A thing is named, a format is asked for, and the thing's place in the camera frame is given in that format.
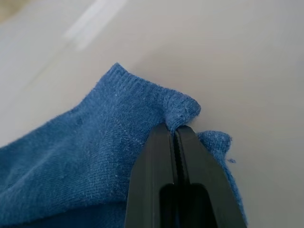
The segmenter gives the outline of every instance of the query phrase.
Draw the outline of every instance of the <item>white surface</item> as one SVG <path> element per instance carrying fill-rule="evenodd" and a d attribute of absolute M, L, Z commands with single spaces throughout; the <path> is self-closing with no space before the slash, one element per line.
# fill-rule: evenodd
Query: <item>white surface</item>
<path fill-rule="evenodd" d="M 304 2 L 116 0 L 65 36 L 93 2 L 37 0 L 0 25 L 0 144 L 75 106 L 120 62 L 195 98 L 196 131 L 232 135 L 249 227 L 304 227 Z"/>

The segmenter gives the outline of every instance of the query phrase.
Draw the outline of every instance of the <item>blue fabric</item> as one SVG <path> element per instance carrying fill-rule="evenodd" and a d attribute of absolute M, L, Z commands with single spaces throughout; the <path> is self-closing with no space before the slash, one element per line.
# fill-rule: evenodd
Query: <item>blue fabric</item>
<path fill-rule="evenodd" d="M 123 227 L 130 172 L 149 131 L 162 122 L 174 131 L 199 113 L 189 96 L 115 64 L 78 106 L 0 149 L 0 227 Z M 225 164 L 230 137 L 198 136 L 243 212 Z"/>

